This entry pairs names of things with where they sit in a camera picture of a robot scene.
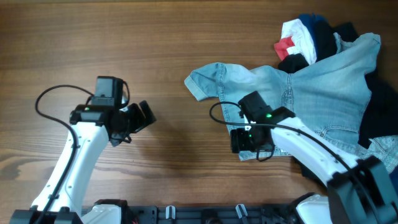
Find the light blue denim shorts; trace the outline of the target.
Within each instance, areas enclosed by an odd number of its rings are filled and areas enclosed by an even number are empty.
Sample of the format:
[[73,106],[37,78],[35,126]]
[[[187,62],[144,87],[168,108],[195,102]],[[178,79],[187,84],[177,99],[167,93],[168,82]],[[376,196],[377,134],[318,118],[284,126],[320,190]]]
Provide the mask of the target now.
[[288,108],[336,147],[362,159],[376,156],[392,172],[397,167],[396,134],[371,137],[368,148],[358,144],[360,124],[371,101],[365,76],[376,68],[381,38],[367,33],[339,44],[336,55],[295,73],[268,65],[248,70],[242,65],[211,63],[194,70],[184,83],[198,101],[218,98],[223,102],[229,131],[244,122],[235,104],[258,91],[271,108]]

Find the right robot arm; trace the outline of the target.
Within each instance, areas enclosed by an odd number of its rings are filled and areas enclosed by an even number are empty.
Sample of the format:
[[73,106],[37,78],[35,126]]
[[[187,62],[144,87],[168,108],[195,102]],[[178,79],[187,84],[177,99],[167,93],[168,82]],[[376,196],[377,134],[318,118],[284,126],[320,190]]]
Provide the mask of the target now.
[[287,108],[242,113],[230,132],[231,150],[259,152],[264,145],[288,152],[325,185],[294,208],[300,223],[397,223],[397,193],[384,164],[360,159],[317,136]]

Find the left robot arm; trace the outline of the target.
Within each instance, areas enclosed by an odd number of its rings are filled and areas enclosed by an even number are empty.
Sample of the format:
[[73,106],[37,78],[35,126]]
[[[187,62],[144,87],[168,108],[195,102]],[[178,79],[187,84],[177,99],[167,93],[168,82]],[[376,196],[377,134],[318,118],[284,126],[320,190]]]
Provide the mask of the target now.
[[107,144],[130,143],[156,118],[146,101],[125,110],[78,105],[70,116],[65,147],[46,186],[27,210],[15,210],[11,223],[137,223],[126,200],[101,199],[86,214],[83,199],[96,161]]

